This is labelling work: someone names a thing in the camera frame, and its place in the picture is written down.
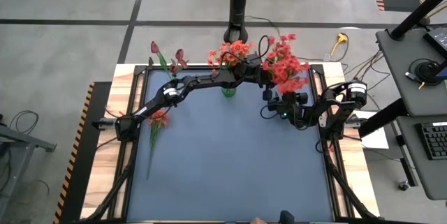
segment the yellow power plug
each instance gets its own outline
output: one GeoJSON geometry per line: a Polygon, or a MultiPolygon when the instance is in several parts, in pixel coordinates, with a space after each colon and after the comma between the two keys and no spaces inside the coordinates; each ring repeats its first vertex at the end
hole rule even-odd
{"type": "Polygon", "coordinates": [[[344,33],[338,33],[337,35],[337,43],[335,43],[332,52],[330,53],[330,56],[332,56],[334,54],[335,49],[337,49],[337,46],[340,43],[347,43],[348,42],[348,37],[346,36],[346,34],[344,33]]]}

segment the blue tabletop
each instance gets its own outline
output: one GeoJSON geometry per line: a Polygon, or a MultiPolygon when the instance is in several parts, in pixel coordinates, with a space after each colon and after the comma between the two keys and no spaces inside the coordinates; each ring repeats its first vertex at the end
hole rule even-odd
{"type": "MultiPolygon", "coordinates": [[[[152,71],[147,100],[167,81],[162,70],[152,71]]],[[[310,84],[302,91],[313,101],[310,84]]],[[[331,221],[323,157],[314,149],[317,127],[298,131],[279,117],[262,119],[262,92],[247,83],[230,98],[219,87],[192,91],[169,111],[148,179],[150,126],[144,123],[128,221],[278,221],[281,210],[296,221],[331,221]]]]}

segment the computer keyboard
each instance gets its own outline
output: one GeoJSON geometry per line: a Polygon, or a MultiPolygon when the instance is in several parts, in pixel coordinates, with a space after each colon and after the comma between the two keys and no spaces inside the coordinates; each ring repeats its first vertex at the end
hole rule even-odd
{"type": "Polygon", "coordinates": [[[416,124],[415,127],[428,158],[447,159],[447,122],[416,124]]]}

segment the green vase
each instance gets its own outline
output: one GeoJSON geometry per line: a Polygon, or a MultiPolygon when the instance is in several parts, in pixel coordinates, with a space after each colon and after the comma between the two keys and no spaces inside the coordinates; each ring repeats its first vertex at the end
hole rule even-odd
{"type": "Polygon", "coordinates": [[[234,96],[236,94],[236,88],[233,89],[222,88],[222,93],[227,97],[234,96]]]}

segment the concrete floor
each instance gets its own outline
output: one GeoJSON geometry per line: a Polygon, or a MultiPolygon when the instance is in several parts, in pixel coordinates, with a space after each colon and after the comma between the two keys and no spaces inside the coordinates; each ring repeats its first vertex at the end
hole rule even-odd
{"type": "MultiPolygon", "coordinates": [[[[0,19],[129,20],[134,1],[0,0],[0,19]]],[[[228,2],[142,0],[138,20],[226,21],[228,2]]],[[[320,28],[280,28],[282,33],[297,34],[294,49],[304,58],[322,59],[337,34],[347,33],[349,51],[342,62],[350,68],[378,50],[374,36],[378,30],[323,29],[324,23],[396,24],[408,15],[379,11],[375,0],[247,0],[246,14],[277,22],[322,23],[320,28]]],[[[447,11],[432,20],[447,23],[447,11]]],[[[152,40],[159,43],[165,55],[174,55],[177,48],[183,47],[191,62],[204,62],[207,51],[218,48],[225,29],[136,27],[125,62],[146,63],[152,40]]],[[[255,43],[265,33],[276,34],[272,28],[247,30],[249,40],[255,43]]],[[[52,221],[88,84],[112,79],[125,33],[125,26],[0,24],[0,112],[8,122],[20,110],[36,111],[41,120],[32,135],[58,144],[53,154],[35,152],[18,195],[22,201],[40,200],[31,206],[11,204],[8,220],[52,221]],[[37,179],[50,185],[49,196],[45,196],[41,185],[33,183],[37,179]]],[[[377,69],[388,70],[384,60],[377,63],[377,69]]],[[[371,72],[365,81],[372,86],[381,76],[371,72]]],[[[391,77],[370,93],[381,107],[399,97],[391,77]]],[[[376,108],[368,103],[365,109],[376,108]]],[[[428,200],[420,187],[398,191],[397,180],[404,175],[400,164],[368,151],[366,156],[382,216],[399,221],[445,223],[445,202],[428,200]]]]}

